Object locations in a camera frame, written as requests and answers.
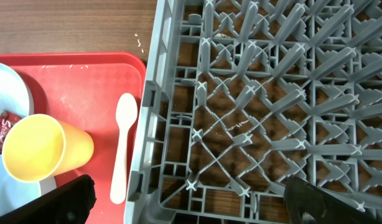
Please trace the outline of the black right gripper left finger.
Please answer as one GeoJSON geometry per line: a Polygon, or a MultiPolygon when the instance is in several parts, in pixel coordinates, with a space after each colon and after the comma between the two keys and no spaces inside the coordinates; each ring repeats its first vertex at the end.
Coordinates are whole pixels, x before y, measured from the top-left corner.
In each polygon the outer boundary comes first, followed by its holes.
{"type": "Polygon", "coordinates": [[[95,182],[89,175],[83,174],[0,216],[0,224],[85,223],[95,203],[95,182]]]}

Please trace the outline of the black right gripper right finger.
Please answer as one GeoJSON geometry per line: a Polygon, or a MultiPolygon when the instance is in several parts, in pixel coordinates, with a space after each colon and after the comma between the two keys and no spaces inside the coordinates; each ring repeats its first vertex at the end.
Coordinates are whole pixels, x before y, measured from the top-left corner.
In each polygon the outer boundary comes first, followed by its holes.
{"type": "Polygon", "coordinates": [[[284,201],[292,224],[365,224],[377,223],[371,215],[320,190],[299,177],[287,180],[284,201]]]}

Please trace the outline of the light blue bowl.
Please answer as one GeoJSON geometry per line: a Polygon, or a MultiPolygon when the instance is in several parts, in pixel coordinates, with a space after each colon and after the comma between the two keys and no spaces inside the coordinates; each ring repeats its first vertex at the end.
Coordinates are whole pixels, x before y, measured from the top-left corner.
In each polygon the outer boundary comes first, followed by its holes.
{"type": "Polygon", "coordinates": [[[0,155],[0,217],[57,188],[54,177],[40,182],[19,182],[4,168],[0,155]]]}

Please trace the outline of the yellow plastic cup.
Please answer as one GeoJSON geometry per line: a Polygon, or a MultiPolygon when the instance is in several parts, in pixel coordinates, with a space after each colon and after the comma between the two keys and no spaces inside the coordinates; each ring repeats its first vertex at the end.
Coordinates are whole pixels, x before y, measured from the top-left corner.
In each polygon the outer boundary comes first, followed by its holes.
{"type": "Polygon", "coordinates": [[[33,114],[9,131],[2,147],[7,173],[21,182],[39,182],[85,165],[94,152],[84,130],[46,114],[33,114]]]}

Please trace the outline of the red snack wrapper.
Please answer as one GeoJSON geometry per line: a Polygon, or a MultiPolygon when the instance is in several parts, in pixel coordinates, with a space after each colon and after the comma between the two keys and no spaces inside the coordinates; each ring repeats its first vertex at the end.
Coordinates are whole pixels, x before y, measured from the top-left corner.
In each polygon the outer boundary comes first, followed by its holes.
{"type": "Polygon", "coordinates": [[[8,132],[18,123],[22,117],[10,111],[4,110],[0,115],[0,154],[8,132]]]}

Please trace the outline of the light blue plate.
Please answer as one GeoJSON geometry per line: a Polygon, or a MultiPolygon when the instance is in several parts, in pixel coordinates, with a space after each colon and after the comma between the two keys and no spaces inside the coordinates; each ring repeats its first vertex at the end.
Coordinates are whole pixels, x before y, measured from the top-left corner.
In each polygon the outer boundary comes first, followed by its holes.
{"type": "Polygon", "coordinates": [[[0,115],[4,110],[26,117],[34,114],[34,101],[29,87],[18,73],[0,63],[0,115]]]}

